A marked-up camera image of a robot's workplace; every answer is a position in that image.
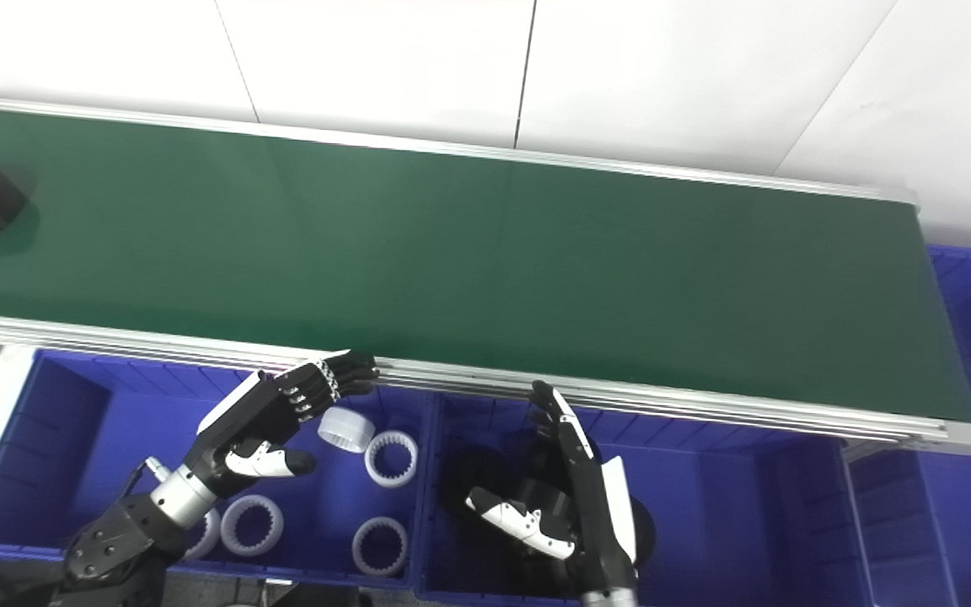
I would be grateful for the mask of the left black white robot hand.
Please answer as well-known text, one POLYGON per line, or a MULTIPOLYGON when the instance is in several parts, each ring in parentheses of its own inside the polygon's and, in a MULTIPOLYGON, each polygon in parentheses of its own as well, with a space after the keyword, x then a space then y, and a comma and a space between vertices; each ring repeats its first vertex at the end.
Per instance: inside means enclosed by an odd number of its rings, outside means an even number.
POLYGON ((201 420, 182 475, 216 499, 246 491, 261 479, 314 472, 317 459, 290 449, 302 424, 348 395, 369 395, 380 373, 363 351, 336 351, 284 372, 253 372, 201 420))

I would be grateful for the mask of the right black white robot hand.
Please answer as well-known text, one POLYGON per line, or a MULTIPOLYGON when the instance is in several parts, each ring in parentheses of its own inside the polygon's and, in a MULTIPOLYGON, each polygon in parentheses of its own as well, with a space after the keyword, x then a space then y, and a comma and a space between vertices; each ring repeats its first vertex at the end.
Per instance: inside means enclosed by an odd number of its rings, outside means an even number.
POLYGON ((474 486, 464 503, 470 511, 521 545, 562 562, 582 604, 636 604, 635 515, 621 457, 604 460, 591 444, 566 397, 544 380, 532 383, 529 402, 545 414, 563 471, 573 524, 543 508, 531 508, 474 486))

